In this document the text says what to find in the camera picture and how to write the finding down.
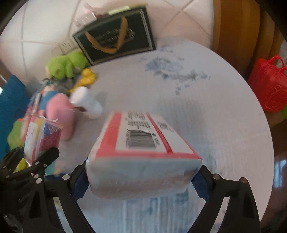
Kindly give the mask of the pink Kotex pad package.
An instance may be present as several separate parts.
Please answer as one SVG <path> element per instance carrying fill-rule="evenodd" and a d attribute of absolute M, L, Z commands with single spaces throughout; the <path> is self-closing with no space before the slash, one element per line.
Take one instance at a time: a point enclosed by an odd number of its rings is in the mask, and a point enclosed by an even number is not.
<path fill-rule="evenodd" d="M 24 144 L 24 159 L 29 166 L 49 149 L 58 148 L 62 128 L 44 117 L 31 117 Z"/>

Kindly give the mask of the red white tissue pack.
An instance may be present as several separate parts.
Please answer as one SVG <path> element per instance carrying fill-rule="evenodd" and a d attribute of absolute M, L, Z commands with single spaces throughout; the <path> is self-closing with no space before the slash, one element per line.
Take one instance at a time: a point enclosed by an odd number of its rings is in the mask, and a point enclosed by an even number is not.
<path fill-rule="evenodd" d="M 202 158 L 161 116 L 113 112 L 86 162 L 95 196 L 162 197 L 183 192 Z"/>

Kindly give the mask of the green cloth toy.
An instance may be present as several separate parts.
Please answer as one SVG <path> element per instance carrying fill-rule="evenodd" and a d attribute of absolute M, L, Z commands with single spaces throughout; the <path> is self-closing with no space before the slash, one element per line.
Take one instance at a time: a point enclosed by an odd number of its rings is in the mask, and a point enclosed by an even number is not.
<path fill-rule="evenodd" d="M 7 143 L 10 150 L 24 146 L 24 141 L 21 139 L 21 128 L 22 121 L 15 121 L 13 124 L 13 128 L 7 137 Z"/>

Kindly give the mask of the pink pig plush toy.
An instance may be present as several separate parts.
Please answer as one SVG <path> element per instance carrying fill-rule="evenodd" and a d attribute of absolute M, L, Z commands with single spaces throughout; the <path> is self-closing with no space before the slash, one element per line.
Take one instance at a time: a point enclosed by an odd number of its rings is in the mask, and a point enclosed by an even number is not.
<path fill-rule="evenodd" d="M 68 141 L 74 133 L 75 112 L 69 98 L 58 93 L 46 105 L 46 118 L 63 126 L 61 140 Z"/>

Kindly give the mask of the white plastic bottle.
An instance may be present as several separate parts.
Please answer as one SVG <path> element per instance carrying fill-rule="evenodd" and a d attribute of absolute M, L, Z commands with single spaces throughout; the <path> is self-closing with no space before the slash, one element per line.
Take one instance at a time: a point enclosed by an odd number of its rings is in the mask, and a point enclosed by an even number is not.
<path fill-rule="evenodd" d="M 84 114 L 90 119 L 97 119 L 103 113 L 103 108 L 85 86 L 75 89 L 69 97 L 71 104 L 75 107 L 83 108 Z"/>

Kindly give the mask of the green hooded plush doll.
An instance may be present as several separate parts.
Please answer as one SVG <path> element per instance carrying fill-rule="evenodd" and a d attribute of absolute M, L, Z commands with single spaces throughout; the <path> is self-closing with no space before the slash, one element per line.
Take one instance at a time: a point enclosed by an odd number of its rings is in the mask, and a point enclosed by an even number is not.
<path fill-rule="evenodd" d="M 72 78 L 74 73 L 79 73 L 89 65 L 89 61 L 82 51 L 72 51 L 66 55 L 54 57 L 46 64 L 49 78 L 62 80 Z"/>

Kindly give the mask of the yellow duck toy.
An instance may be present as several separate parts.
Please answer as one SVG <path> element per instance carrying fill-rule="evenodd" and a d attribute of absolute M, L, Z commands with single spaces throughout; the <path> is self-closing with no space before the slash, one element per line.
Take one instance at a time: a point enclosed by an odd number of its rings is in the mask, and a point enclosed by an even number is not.
<path fill-rule="evenodd" d="M 81 75 L 81 78 L 77 81 L 74 87 L 68 91 L 69 94 L 75 91 L 78 87 L 90 86 L 97 80 L 97 75 L 90 68 L 83 69 Z"/>

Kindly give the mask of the red plastic basket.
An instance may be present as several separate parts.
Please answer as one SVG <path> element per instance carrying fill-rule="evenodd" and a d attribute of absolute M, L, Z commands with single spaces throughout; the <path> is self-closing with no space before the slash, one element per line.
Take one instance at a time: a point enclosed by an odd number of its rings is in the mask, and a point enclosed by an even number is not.
<path fill-rule="evenodd" d="M 248 84 L 264 111 L 277 113 L 286 106 L 286 65 L 279 55 L 258 59 Z"/>

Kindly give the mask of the red white tissue box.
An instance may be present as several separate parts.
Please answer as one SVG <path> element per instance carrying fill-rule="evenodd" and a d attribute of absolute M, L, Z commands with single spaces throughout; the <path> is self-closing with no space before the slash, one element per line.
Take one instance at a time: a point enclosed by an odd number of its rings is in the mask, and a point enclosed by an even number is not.
<path fill-rule="evenodd" d="M 82 8 L 80 8 L 78 13 L 76 13 L 73 23 L 77 27 L 83 27 L 102 17 L 105 13 L 105 9 L 92 7 L 88 3 L 84 3 Z"/>

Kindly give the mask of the black gift box gold pattern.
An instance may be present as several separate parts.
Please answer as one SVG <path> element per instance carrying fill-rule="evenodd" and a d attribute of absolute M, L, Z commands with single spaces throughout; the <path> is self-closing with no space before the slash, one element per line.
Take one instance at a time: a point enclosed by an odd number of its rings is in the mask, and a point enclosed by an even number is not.
<path fill-rule="evenodd" d="M 106 14 L 72 36 L 91 65 L 156 49 L 144 5 Z"/>

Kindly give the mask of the white wall socket panel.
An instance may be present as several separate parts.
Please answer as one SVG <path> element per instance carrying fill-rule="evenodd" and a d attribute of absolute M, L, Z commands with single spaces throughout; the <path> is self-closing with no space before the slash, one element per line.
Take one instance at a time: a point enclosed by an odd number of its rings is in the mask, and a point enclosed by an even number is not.
<path fill-rule="evenodd" d="M 63 42 L 61 42 L 57 47 L 51 50 L 52 55 L 60 56 L 68 54 L 69 52 L 77 49 L 77 45 L 75 44 L 72 38 L 67 38 Z"/>

